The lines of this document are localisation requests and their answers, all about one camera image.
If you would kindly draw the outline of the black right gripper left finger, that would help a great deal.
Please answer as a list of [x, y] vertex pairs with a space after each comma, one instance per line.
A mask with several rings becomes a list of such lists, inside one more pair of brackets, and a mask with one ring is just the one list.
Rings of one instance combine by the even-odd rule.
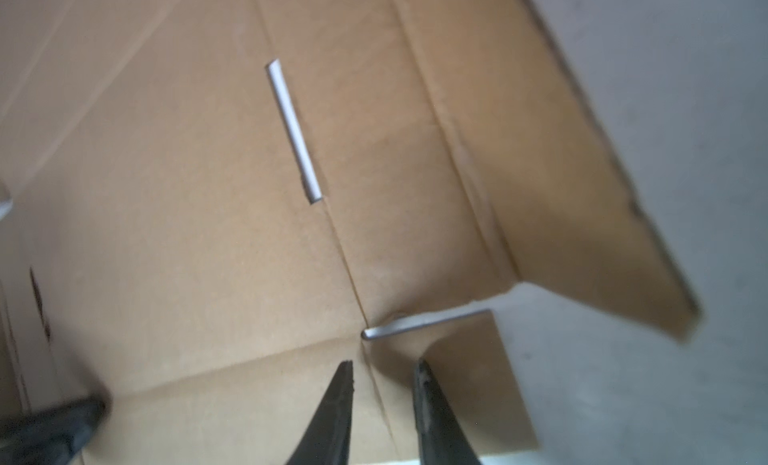
[[342, 361], [287, 464], [347, 465], [353, 418], [354, 365]]

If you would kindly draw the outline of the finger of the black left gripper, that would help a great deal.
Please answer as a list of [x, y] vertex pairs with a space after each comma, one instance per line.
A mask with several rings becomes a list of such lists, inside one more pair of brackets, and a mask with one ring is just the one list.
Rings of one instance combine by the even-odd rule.
[[2, 464], [69, 464], [93, 439], [108, 412], [89, 395], [32, 414], [1, 419]]

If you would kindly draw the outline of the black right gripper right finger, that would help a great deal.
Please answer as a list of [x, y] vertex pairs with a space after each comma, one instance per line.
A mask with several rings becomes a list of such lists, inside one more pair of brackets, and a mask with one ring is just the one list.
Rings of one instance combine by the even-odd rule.
[[412, 398], [421, 464], [481, 464], [423, 358], [414, 366]]

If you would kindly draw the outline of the brown cardboard box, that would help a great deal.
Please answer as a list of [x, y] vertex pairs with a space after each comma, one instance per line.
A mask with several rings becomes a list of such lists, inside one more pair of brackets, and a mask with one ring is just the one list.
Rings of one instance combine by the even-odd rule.
[[537, 444], [494, 317], [699, 310], [526, 0], [1, 0], [1, 316], [85, 464], [282, 464], [338, 364], [351, 459], [414, 460], [425, 359], [474, 450]]

